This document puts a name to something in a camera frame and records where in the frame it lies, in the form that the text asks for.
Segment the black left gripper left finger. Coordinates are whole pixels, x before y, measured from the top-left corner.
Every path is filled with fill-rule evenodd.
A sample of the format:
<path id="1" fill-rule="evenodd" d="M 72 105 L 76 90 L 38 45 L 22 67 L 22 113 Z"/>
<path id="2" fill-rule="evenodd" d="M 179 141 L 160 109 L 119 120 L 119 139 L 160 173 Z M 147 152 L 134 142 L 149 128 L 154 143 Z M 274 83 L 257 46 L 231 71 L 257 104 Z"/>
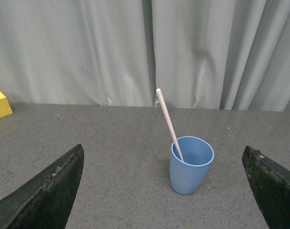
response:
<path id="1" fill-rule="evenodd" d="M 0 200 L 0 229 L 64 229 L 83 168 L 78 144 Z"/>

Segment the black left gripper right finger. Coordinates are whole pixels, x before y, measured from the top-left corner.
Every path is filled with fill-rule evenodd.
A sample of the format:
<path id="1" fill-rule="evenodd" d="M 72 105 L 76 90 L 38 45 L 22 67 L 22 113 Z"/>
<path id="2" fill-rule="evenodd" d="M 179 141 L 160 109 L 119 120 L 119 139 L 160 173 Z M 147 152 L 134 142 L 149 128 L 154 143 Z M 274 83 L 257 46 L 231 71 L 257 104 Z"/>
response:
<path id="1" fill-rule="evenodd" d="M 246 146 L 242 163 L 256 203 L 270 229 L 290 229 L 290 171 Z"/>

